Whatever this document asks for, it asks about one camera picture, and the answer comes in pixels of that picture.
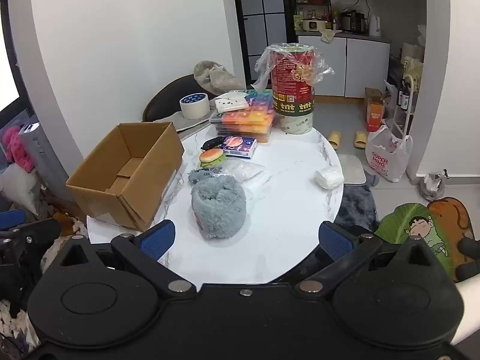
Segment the orange cardboard box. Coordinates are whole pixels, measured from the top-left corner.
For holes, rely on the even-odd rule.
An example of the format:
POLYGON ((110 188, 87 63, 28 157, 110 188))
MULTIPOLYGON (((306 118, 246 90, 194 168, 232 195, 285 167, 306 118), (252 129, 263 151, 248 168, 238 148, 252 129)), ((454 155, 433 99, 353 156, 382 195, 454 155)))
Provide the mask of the orange cardboard box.
POLYGON ((385 102, 382 92, 376 88, 364 91, 365 121, 369 133, 376 132, 382 126, 385 102))

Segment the grey air purifier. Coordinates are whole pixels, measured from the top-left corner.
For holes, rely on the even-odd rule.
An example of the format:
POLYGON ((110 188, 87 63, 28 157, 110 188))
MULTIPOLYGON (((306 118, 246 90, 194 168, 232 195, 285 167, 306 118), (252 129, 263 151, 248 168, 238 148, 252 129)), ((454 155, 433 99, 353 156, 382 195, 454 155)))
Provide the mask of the grey air purifier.
POLYGON ((19 138, 47 189, 55 197, 72 202, 66 186, 68 174, 35 115, 21 128, 19 138))

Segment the blue denim fabric piece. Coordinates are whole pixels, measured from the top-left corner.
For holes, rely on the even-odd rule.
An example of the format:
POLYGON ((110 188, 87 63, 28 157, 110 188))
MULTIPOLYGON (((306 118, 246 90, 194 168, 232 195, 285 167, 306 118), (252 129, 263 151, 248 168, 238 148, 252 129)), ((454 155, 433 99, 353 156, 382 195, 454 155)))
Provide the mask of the blue denim fabric piece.
POLYGON ((190 185, 196 185, 197 183, 208 180, 210 178, 216 176, 222 176, 222 168, 221 167, 210 167, 210 168, 199 168, 194 169, 188 174, 188 181, 190 185))

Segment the colourful bead organizer boxes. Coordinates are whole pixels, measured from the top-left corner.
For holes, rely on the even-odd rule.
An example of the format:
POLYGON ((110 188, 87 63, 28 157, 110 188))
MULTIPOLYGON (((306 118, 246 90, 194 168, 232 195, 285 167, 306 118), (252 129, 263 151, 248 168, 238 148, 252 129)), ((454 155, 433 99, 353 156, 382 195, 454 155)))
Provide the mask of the colourful bead organizer boxes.
POLYGON ((270 138, 275 112, 272 104, 272 90, 256 92, 253 89, 234 90, 247 92, 249 108, 219 114, 214 103, 214 111, 209 122, 221 136, 252 137, 260 143, 270 138))

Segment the clear plastic bag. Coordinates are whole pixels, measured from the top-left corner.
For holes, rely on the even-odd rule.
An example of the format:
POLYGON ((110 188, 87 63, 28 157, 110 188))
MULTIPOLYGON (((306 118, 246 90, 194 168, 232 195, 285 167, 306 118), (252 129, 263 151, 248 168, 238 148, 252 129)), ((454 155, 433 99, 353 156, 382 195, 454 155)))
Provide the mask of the clear plastic bag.
POLYGON ((252 194, 260 191, 271 179, 265 166, 241 158, 227 158, 220 168, 223 175, 234 177, 252 194))

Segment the grey fluffy plush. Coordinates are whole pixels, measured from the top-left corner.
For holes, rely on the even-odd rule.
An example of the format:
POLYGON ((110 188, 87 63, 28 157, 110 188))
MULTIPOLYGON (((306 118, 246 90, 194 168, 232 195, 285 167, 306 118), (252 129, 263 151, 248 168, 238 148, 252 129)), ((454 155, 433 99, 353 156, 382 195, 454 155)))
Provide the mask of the grey fluffy plush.
POLYGON ((235 236, 247 217, 247 198, 241 184, 231 175, 219 175, 196 183, 191 207, 199 231, 207 240, 235 236))

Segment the white kitchen cabinet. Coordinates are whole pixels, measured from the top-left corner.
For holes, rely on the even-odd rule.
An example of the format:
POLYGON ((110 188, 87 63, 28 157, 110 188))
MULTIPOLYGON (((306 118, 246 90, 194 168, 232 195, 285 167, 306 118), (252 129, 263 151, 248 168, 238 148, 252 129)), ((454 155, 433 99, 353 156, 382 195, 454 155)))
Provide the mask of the white kitchen cabinet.
POLYGON ((385 89, 389 42, 343 35, 327 43, 306 33, 298 35, 298 41, 316 47, 334 70, 315 85, 316 96, 363 98, 366 88, 385 89))

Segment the black chair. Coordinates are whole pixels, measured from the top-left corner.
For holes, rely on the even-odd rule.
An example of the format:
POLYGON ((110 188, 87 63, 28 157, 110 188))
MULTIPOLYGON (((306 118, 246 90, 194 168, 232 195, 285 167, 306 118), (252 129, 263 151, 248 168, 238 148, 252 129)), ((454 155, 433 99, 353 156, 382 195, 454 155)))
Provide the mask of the black chair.
POLYGON ((194 75, 180 77, 160 90, 146 105, 142 114, 143 122, 154 122, 172 116, 181 110, 180 100, 191 94, 205 93, 209 99, 216 95, 203 89, 194 75))

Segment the white shopping bag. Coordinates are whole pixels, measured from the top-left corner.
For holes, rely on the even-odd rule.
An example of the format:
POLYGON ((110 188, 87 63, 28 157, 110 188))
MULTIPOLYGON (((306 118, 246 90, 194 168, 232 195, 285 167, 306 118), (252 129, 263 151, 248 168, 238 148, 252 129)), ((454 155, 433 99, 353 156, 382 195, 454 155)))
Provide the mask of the white shopping bag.
POLYGON ((383 125, 377 132, 369 133, 365 149, 368 165, 393 183, 398 183, 406 171, 413 150, 413 138, 397 138, 383 125))

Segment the white card packet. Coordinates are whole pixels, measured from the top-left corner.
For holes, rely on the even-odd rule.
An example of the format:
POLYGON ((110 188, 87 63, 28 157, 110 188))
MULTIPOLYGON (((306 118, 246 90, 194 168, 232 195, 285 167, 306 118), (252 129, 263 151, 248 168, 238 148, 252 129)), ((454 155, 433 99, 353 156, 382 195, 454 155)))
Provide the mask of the white card packet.
POLYGON ((249 108, 247 92, 230 91, 214 99, 216 110, 219 114, 232 111, 241 111, 249 108))

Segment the yellow slipper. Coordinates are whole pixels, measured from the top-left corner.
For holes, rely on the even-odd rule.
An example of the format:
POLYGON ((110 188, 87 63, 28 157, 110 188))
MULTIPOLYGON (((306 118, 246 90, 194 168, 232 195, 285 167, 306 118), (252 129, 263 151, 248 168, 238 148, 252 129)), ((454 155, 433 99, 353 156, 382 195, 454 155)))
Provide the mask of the yellow slipper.
POLYGON ((331 146, 337 150, 341 146, 342 133, 340 131, 332 131, 328 136, 328 141, 331 146))
POLYGON ((367 134, 364 131, 356 131, 354 137, 354 147, 364 150, 367 145, 367 134))

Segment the blue planet card box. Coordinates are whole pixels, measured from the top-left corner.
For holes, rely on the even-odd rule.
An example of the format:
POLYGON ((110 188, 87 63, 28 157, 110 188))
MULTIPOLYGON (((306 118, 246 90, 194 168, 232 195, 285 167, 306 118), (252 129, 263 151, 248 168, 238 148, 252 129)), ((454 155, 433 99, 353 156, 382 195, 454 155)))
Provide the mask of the blue planet card box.
POLYGON ((257 147, 257 140, 252 137, 226 136, 220 148, 226 156, 252 158, 257 147))

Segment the black stitched fabric pouch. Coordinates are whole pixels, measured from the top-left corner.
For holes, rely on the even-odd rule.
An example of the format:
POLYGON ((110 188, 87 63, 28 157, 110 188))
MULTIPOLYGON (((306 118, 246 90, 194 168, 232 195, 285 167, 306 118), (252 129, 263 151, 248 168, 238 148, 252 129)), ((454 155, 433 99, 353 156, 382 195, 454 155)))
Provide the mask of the black stitched fabric pouch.
POLYGON ((224 142, 224 137, 223 136, 216 136, 216 137, 214 137, 214 138, 212 138, 208 141, 205 141, 202 144, 201 149, 203 151, 211 150, 211 149, 214 149, 216 147, 219 147, 223 142, 224 142))

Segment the left yellow slipper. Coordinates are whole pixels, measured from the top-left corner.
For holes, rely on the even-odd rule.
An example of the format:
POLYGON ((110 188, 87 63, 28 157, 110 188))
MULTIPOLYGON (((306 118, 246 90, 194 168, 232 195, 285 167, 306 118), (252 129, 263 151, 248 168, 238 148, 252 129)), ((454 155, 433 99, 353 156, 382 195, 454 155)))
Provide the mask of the left yellow slipper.
POLYGON ((342 133, 340 131, 332 131, 328 136, 328 141, 331 146, 337 150, 341 146, 342 133))

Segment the burger plush toy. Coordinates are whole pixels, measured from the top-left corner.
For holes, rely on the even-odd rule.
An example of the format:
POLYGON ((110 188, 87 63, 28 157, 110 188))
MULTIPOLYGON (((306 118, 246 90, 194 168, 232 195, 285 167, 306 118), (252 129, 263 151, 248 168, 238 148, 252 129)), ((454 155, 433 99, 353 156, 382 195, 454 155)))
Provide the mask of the burger plush toy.
POLYGON ((202 168, 216 166, 224 160, 226 160, 226 156, 224 150, 220 148, 206 150, 199 155, 199 164, 202 168))

